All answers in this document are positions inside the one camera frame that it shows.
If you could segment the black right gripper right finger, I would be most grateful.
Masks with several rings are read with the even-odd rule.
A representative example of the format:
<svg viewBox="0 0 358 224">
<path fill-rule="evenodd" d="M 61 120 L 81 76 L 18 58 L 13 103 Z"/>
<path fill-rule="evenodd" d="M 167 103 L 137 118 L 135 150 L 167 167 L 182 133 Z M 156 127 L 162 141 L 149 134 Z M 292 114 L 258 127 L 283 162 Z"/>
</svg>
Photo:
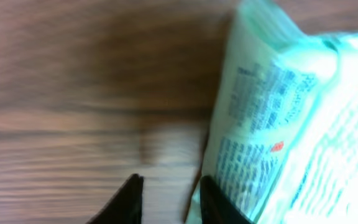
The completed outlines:
<svg viewBox="0 0 358 224">
<path fill-rule="evenodd" d="M 202 224 L 254 224 L 241 215 L 208 175 L 200 181 L 200 207 Z"/>
</svg>

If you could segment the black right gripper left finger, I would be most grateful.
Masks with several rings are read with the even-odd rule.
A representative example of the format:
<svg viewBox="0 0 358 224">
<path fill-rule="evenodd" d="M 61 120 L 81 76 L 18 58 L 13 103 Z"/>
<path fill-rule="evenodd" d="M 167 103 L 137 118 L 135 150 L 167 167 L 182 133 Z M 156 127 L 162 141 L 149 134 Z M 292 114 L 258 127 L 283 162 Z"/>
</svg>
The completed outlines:
<svg viewBox="0 0 358 224">
<path fill-rule="evenodd" d="M 86 224 L 141 224 L 144 178 L 132 174 Z"/>
</svg>

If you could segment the teal snack packet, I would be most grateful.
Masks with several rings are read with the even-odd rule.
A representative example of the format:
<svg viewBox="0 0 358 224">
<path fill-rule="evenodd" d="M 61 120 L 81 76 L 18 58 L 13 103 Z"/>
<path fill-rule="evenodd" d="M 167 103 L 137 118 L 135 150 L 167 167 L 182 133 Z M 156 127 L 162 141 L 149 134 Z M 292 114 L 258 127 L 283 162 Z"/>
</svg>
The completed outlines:
<svg viewBox="0 0 358 224">
<path fill-rule="evenodd" d="M 241 2 L 201 174 L 252 223 L 358 223 L 358 32 Z"/>
</svg>

